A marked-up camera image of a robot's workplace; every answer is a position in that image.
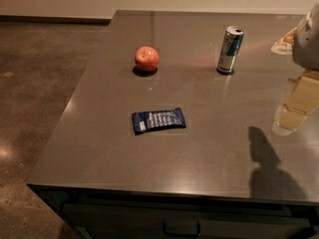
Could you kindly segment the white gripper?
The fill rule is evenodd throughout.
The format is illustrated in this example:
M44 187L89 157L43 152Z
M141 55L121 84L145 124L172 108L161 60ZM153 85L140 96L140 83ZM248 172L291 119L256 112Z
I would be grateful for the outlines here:
M319 108L319 3L312 7L297 28L273 44L271 52L278 55L293 53L294 63L307 69L297 79L288 80L283 103L274 115L273 132L289 135Z

